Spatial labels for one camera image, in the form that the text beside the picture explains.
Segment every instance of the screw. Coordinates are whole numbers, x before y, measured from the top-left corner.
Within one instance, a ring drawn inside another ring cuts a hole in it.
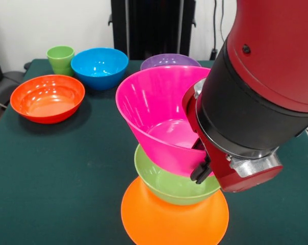
[[[244,44],[242,46],[242,52],[244,52],[245,54],[250,54],[250,47],[246,44]]]

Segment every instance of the green bowl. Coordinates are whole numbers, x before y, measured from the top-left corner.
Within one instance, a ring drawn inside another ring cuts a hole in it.
[[[199,203],[220,189],[215,176],[207,177],[198,185],[190,178],[161,169],[148,158],[140,145],[135,152],[135,167],[140,178],[158,198],[175,205]]]

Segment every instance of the plate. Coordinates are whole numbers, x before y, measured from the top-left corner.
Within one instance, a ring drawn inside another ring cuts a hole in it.
[[[219,190],[207,200],[178,206],[157,198],[137,177],[121,204],[123,226],[137,245],[218,244],[229,221],[229,211]]]

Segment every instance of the orange bowl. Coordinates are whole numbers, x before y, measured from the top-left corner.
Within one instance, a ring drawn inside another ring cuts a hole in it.
[[[10,104],[30,121],[55,124],[73,115],[84,96],[85,88],[77,79],[46,75],[19,85],[11,94]]]

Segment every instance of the green tablecloth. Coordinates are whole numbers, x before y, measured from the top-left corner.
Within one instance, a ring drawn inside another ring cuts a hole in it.
[[[140,64],[131,61],[126,75]],[[47,60],[34,60],[25,80],[51,72]],[[133,244],[120,204],[137,176],[137,141],[114,96],[115,89],[88,90],[73,117],[50,126],[7,109],[0,122],[0,244]],[[307,135],[282,146],[279,157],[285,169],[278,177],[225,193],[230,221],[221,244],[308,244]]]

